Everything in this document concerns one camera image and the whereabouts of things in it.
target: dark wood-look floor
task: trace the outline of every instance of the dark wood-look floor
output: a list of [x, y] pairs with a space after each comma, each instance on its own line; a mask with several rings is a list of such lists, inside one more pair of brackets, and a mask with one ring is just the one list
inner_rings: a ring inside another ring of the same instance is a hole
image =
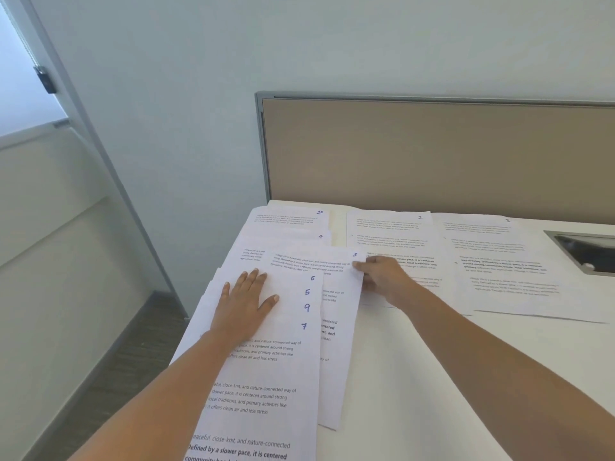
[[168, 366], [186, 326], [173, 299], [149, 306], [35, 460], [66, 461]]

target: white table surface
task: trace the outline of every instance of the white table surface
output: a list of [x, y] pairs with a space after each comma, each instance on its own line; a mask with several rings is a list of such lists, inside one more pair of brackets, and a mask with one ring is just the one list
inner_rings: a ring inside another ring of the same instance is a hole
[[[334, 246], [346, 246], [346, 206], [330, 210]], [[615, 414], [615, 277], [586, 275], [544, 230], [615, 235], [615, 225], [516, 219], [597, 301], [608, 324], [475, 312], [470, 319], [547, 366]], [[510, 460], [404, 314], [360, 306], [340, 429], [319, 426], [324, 460]]]

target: beige partition panel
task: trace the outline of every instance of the beige partition panel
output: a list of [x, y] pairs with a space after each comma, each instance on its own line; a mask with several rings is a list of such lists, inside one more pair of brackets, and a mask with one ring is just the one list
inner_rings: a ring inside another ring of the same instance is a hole
[[272, 199], [615, 224], [615, 108], [262, 102]]

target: silver metal frame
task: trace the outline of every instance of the silver metal frame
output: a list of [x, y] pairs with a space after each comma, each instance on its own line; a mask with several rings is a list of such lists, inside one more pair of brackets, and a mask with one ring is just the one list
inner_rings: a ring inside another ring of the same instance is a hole
[[570, 255], [570, 253], [567, 250], [565, 250], [564, 247], [562, 247], [562, 245], [559, 244], [559, 242], [555, 239], [555, 236], [557, 235], [585, 236], [589, 238], [605, 238], [605, 239], [615, 239], [615, 236], [596, 235], [596, 234], [591, 234], [591, 233], [570, 233], [570, 232], [564, 232], [564, 231], [549, 231], [549, 230], [545, 230], [544, 233], [555, 243], [557, 247], [559, 247], [564, 252], [566, 256], [568, 256], [568, 258], [574, 263], [574, 265], [579, 267], [579, 270], [582, 271], [583, 273], [586, 273], [587, 275], [600, 275], [602, 277], [615, 277], [615, 273], [608, 273], [607, 271], [589, 271], [587, 269], [584, 269], [583, 266], [572, 255]]
[[507, 98], [472, 98], [472, 97], [424, 97], [404, 95], [377, 95], [353, 93], [320, 93], [320, 92], [275, 92], [260, 91], [255, 93], [257, 105], [258, 136], [261, 141], [261, 156], [263, 158], [263, 175], [265, 177], [265, 193], [267, 202], [271, 200], [271, 184], [269, 182], [269, 163], [265, 143], [265, 122], [263, 120], [263, 100], [341, 100], [341, 101], [374, 101], [374, 102], [415, 102], [415, 103], [457, 103], [480, 105], [519, 105], [543, 107], [584, 107], [584, 108], [615, 108], [615, 102], [607, 101], [563, 101], [563, 100], [529, 100]]

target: person's right hand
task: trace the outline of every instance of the person's right hand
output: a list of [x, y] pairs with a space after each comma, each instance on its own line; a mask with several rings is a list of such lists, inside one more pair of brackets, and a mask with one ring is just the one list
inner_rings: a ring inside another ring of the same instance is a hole
[[392, 257], [374, 255], [367, 257], [365, 262], [353, 262], [352, 266], [365, 273], [364, 291], [381, 294], [396, 307], [417, 299], [417, 296], [424, 291], [424, 288], [411, 279]]

